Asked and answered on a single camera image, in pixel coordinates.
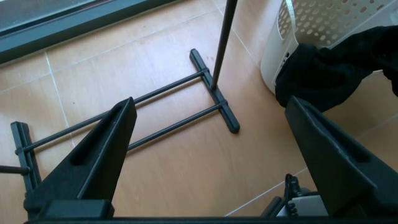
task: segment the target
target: laundry basket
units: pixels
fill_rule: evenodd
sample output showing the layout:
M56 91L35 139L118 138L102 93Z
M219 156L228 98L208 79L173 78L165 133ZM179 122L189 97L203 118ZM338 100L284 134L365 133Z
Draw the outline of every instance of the laundry basket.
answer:
M275 93L276 77L299 43L332 48L345 38L398 24L398 0L283 0L261 60L261 75Z

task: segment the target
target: black garment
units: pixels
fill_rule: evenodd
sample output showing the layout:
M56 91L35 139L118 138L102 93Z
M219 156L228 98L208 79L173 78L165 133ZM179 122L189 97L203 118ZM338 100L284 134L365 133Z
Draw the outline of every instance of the black garment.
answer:
M291 96L311 103L324 112L344 102L361 80L372 73L350 64L330 60L333 54L312 44L300 44L287 59L276 79L275 95L279 104L287 106Z
M398 26L352 35L331 50L300 44L278 74L276 98L286 107L294 95L326 111L344 102L363 78L380 69L398 96Z

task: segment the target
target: floor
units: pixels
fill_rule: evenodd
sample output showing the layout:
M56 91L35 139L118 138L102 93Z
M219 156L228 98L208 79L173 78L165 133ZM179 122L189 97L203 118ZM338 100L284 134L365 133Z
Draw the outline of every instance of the floor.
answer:
M286 173L315 190L284 109L259 63L281 0L240 0L219 87L241 124L231 134L217 112L129 153L116 216L256 216L282 195ZM196 48L213 70L225 0L177 1L0 66L0 164L19 166L9 125L33 141L195 73ZM213 104L202 82L138 105L131 142ZM398 99L381 73L325 113L398 170ZM89 129L36 149L42 178ZM0 223L27 220L21 176L0 174Z

